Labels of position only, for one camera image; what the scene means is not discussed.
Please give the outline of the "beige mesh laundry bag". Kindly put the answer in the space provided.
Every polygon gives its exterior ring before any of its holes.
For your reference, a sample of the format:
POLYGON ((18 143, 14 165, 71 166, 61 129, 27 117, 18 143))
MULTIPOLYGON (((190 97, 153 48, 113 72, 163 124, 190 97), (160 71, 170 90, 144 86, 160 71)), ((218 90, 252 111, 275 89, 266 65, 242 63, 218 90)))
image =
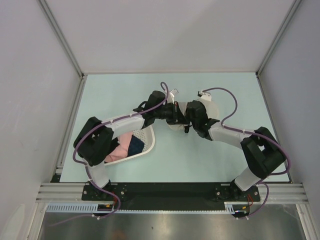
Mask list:
MULTIPOLYGON (((212 123, 218 122, 218 116, 219 116, 219 109, 216 103, 214 103, 212 100, 211 101, 205 101, 202 99, 196 99, 195 101, 201 102, 206 109, 207 116, 212 119, 212 123)), ((187 104, 189 102, 178 102, 180 110, 184 114, 186 118, 186 109, 187 109, 187 104)), ((186 118, 186 125, 168 125, 170 129, 174 131, 184 131, 184 126, 191 125, 192 123, 186 118)))

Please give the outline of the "black bra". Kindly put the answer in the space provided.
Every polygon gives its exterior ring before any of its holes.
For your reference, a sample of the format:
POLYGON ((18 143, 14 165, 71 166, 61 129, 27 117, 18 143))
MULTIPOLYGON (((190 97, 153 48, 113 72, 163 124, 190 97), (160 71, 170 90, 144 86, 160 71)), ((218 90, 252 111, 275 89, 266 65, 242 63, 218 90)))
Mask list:
POLYGON ((185 132, 186 134, 188 134, 191 127, 192 127, 191 124, 184 126, 184 132, 185 132))

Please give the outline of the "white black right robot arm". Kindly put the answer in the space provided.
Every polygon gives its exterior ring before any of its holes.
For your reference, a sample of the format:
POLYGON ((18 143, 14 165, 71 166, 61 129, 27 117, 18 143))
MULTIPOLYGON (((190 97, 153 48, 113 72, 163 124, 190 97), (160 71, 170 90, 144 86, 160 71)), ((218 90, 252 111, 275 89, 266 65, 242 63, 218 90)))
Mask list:
POLYGON ((208 117, 205 105, 198 100, 186 105, 185 117, 201 138, 243 151, 247 167, 230 182, 230 194, 237 201, 247 197, 252 186, 269 177, 287 160, 281 146, 265 127, 252 132, 224 126, 219 120, 208 117))

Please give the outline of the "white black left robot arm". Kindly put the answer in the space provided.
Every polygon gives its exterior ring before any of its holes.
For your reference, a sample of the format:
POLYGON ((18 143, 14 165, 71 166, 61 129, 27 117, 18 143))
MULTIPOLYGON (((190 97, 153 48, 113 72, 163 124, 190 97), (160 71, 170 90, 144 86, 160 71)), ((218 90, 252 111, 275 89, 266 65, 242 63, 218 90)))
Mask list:
POLYGON ((90 117, 76 137, 73 160, 84 165, 93 194, 100 200, 109 196, 120 200, 105 172, 105 164, 123 160, 132 154, 132 134, 151 126, 155 120, 165 120, 168 125, 186 127, 187 102, 178 102, 172 92, 154 90, 146 101, 130 113, 101 121, 90 117))

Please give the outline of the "white plastic laundry basket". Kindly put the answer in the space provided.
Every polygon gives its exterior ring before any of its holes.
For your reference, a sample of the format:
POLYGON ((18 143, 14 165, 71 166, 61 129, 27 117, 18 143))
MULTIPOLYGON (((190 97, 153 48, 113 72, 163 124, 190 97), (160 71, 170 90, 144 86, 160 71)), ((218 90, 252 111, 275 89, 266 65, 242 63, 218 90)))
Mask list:
POLYGON ((135 154, 135 155, 132 155, 132 156, 127 156, 126 158, 123 158, 123 159, 120 159, 117 161, 105 162, 104 163, 105 166, 116 165, 119 163, 130 161, 130 160, 137 158, 137 157, 141 157, 141 156, 149 153, 154 148, 156 140, 155 140, 154 129, 152 126, 148 126, 147 128, 140 129, 140 130, 134 130, 132 135, 135 136, 136 138, 140 139, 144 143, 144 148, 143 148, 142 152, 135 154))

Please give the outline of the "dark blue garment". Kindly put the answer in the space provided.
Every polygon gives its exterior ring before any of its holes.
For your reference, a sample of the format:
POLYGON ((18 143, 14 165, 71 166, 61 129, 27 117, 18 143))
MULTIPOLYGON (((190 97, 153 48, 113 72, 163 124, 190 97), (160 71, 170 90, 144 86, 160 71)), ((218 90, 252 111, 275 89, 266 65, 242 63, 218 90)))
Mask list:
POLYGON ((145 147, 145 143, 133 135, 131 137, 131 140, 128 146, 127 156, 131 157, 131 156, 142 153, 144 147, 145 147))

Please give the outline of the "pink garment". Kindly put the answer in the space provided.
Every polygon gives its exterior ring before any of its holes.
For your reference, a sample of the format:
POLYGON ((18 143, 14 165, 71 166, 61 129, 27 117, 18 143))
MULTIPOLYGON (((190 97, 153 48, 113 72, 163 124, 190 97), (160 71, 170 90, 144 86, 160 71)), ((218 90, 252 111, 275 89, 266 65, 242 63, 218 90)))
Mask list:
POLYGON ((122 160, 128 156, 129 146, 132 140, 133 132, 126 132, 117 137, 119 145, 104 159, 105 163, 111 163, 122 160))

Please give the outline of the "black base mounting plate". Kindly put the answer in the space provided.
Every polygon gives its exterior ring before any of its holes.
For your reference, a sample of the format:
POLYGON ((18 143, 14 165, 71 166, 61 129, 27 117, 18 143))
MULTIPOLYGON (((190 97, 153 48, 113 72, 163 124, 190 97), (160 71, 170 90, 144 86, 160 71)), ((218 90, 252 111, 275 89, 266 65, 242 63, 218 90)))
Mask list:
POLYGON ((228 182, 113 182, 101 189, 86 183, 82 200, 114 200, 116 195, 121 201, 137 197, 144 198, 202 198, 217 202, 259 202, 261 200, 256 186, 241 191, 228 182))

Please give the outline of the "aluminium frame rail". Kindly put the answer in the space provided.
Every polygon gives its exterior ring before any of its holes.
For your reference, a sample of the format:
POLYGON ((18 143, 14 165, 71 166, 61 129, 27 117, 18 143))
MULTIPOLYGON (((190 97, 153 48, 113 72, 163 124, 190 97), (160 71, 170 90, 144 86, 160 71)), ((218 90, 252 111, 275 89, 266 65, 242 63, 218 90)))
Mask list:
POLYGON ((36 196, 37 203, 79 203, 85 183, 42 183, 36 196))

